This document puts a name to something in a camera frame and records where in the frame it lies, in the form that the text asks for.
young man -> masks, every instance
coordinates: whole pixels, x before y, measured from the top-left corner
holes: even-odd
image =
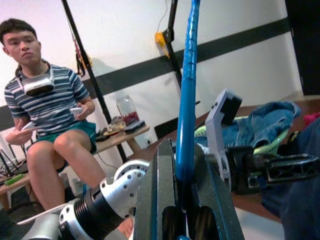
[[[0,41],[3,51],[18,63],[15,76],[4,91],[15,124],[6,141],[12,145],[25,144],[35,129],[22,128],[30,121],[35,125],[37,141],[27,151],[28,172],[35,195],[48,210],[65,202],[58,172],[66,162],[91,188],[105,178],[91,154],[96,150],[96,125],[86,121],[95,105],[71,69],[42,59],[41,43],[31,25],[12,18],[2,22]],[[24,81],[46,73],[54,89],[34,96],[26,94]],[[75,117],[70,112],[74,107],[82,108]],[[127,220],[119,230],[129,237],[132,227],[132,220]]]

striped t-shirt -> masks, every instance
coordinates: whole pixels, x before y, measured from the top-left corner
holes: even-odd
[[[28,96],[20,87],[17,77],[12,79],[4,90],[5,101],[12,117],[29,116],[33,124],[38,127],[37,136],[65,132],[78,122],[70,112],[70,108],[76,107],[77,102],[89,97],[84,84],[74,71],[56,65],[51,67],[54,89],[50,92]]]

jar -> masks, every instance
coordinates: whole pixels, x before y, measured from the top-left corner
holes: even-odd
[[[116,106],[127,126],[139,121],[136,107],[129,95],[118,98],[116,100]]]

blue rod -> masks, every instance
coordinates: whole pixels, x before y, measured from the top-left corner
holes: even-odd
[[[188,183],[194,174],[197,32],[200,0],[192,0],[185,37],[180,110],[176,138],[176,177]]]

man's leg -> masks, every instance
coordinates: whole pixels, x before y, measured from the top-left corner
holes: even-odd
[[[89,152],[91,142],[84,131],[78,129],[66,131],[56,138],[53,145],[79,178],[91,188],[98,186],[106,177],[97,160]]]
[[[27,152],[27,164],[32,189],[45,210],[65,202],[65,189],[56,171],[65,160],[49,141],[34,143]]]

